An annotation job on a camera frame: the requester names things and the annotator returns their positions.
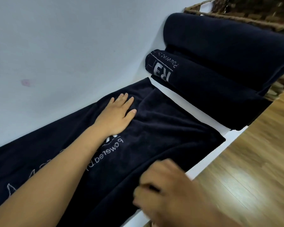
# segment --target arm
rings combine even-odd
[[[133,204],[160,227],[240,227],[212,206],[197,183],[171,160],[152,164],[133,195]]]
[[[0,227],[56,226],[92,156],[110,135],[121,133],[136,110],[128,94],[112,98],[96,119],[68,148],[41,168],[0,206]]]

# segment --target wicker basket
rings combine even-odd
[[[212,2],[210,13],[200,12],[201,5]],[[208,0],[187,7],[185,13],[234,20],[284,34],[284,0]],[[284,92],[284,75],[281,76],[265,95],[275,101]]]

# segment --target blurred hand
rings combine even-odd
[[[121,94],[115,100],[111,98],[106,108],[96,119],[94,126],[97,126],[106,137],[117,135],[125,130],[131,120],[134,118],[137,110],[133,109],[127,113],[127,110],[133,103],[133,97],[127,102],[128,94]]]
[[[172,160],[156,161],[142,174],[133,204],[159,227],[239,226],[208,203]]]

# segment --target towel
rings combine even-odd
[[[222,125],[241,130],[270,102],[253,89],[221,76],[193,61],[154,50],[145,59],[146,70]]]
[[[133,191],[154,161],[171,158],[187,171],[225,141],[146,78],[0,147],[0,205],[126,92],[135,118],[97,150],[58,226],[121,226],[136,212]]]
[[[284,35],[280,33],[232,20],[175,13],[166,20],[163,37],[167,45],[197,63],[261,95],[284,74]]]

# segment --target wooden floor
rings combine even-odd
[[[243,226],[284,226],[284,94],[197,180]]]

